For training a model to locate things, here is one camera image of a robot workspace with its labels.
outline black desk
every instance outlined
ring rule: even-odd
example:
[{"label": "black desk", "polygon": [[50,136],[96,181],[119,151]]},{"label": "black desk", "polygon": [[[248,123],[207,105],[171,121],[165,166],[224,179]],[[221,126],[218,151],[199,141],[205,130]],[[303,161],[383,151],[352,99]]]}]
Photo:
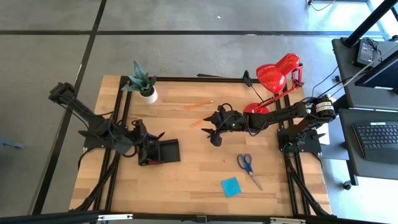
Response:
[{"label": "black desk", "polygon": [[340,118],[329,123],[329,139],[329,145],[321,144],[322,155],[319,158],[349,160]]},{"label": "black desk", "polygon": [[353,131],[354,123],[375,121],[375,118],[379,118],[380,121],[398,121],[398,113],[341,109],[339,114],[349,154],[347,165],[351,184],[358,184],[356,179],[352,179],[353,174],[361,177],[398,180],[398,165],[371,162],[363,157]]},{"label": "black desk", "polygon": [[[358,73],[360,68],[352,64],[355,49],[345,47],[340,39],[332,40],[332,45],[342,79]],[[398,45],[398,43],[380,42],[378,49],[383,54],[395,45]],[[384,121],[398,121],[398,113],[348,109],[369,108],[398,111],[398,95],[386,90],[355,86],[354,81],[347,85],[344,91],[345,95],[338,99],[338,106],[334,105],[343,108],[339,110],[340,122],[336,123],[337,118],[330,123],[330,145],[322,146],[321,158],[346,159],[352,185],[358,184],[356,176],[398,180],[398,165],[371,162],[364,159],[352,128],[355,122],[374,121],[377,118]]]},{"label": "black desk", "polygon": [[[335,51],[338,68],[342,79],[352,77],[358,73],[361,69],[355,67],[352,63],[355,56],[355,49],[349,49],[345,47],[340,39],[334,39],[331,41],[333,45],[333,50]],[[378,49],[383,54],[384,52],[390,50],[394,46],[398,45],[395,42],[379,42]],[[368,87],[355,86],[353,80],[349,83],[345,90],[345,97],[340,98],[347,102],[349,108],[370,108],[370,109],[380,109],[380,110],[394,110],[398,111],[398,94],[386,90],[378,90]]]}]

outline wheel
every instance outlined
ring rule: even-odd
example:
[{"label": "wheel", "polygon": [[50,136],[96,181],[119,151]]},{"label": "wheel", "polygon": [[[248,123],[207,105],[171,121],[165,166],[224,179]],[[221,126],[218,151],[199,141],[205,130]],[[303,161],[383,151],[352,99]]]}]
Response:
[{"label": "wheel", "polygon": [[351,181],[350,180],[347,180],[346,182],[344,182],[343,183],[343,188],[344,189],[346,189],[346,190],[349,190],[349,189],[351,189]]}]

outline scissor blade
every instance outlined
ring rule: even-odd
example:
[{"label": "scissor blade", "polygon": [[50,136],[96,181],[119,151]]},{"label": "scissor blade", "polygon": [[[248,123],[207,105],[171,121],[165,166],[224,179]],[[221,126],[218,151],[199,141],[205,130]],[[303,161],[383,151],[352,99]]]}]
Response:
[{"label": "scissor blade", "polygon": [[262,190],[262,187],[261,187],[261,185],[260,185],[259,180],[258,180],[257,177],[253,174],[253,172],[250,172],[249,174],[250,174],[251,178],[254,180],[254,183],[256,183],[256,185],[260,188],[260,190],[263,191],[263,190]]}]

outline white cable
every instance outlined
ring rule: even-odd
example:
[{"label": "white cable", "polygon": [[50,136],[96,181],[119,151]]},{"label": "white cable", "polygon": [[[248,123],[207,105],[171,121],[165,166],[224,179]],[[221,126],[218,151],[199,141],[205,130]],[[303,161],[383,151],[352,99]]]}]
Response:
[{"label": "white cable", "polygon": [[333,0],[331,3],[329,3],[329,5],[327,5],[327,6],[323,7],[323,8],[321,8],[321,9],[315,8],[315,7],[313,6],[312,2],[311,2],[310,5],[312,6],[312,8],[314,8],[314,10],[316,10],[316,11],[322,11],[322,10],[326,9],[327,7],[329,7],[331,4],[333,4],[335,1],[336,1],[336,0]]},{"label": "white cable", "polygon": [[391,48],[390,50],[388,50],[387,52],[385,52],[384,54],[380,55],[378,58],[374,59],[371,63],[369,63],[367,66],[365,66],[364,68],[362,68],[357,74],[355,74],[353,77],[350,78],[350,80],[348,80],[342,87],[340,87],[337,91],[335,91],[334,94],[332,94],[331,96],[329,96],[329,99],[334,96],[336,93],[338,93],[342,88],[344,88],[346,85],[348,85],[351,81],[353,81],[359,74],[361,74],[365,69],[367,69],[369,66],[371,66],[371,64],[373,64],[375,61],[379,60],[379,58],[385,56],[386,54],[388,54],[390,51],[394,50],[396,47],[398,47],[398,45],[396,45],[395,47]]}]

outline keyboard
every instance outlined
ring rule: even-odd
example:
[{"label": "keyboard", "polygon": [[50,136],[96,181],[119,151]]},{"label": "keyboard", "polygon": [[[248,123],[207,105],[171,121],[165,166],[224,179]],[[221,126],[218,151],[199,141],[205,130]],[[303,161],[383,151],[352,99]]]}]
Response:
[{"label": "keyboard", "polygon": [[398,122],[374,122],[353,125],[365,159],[398,163]]}]

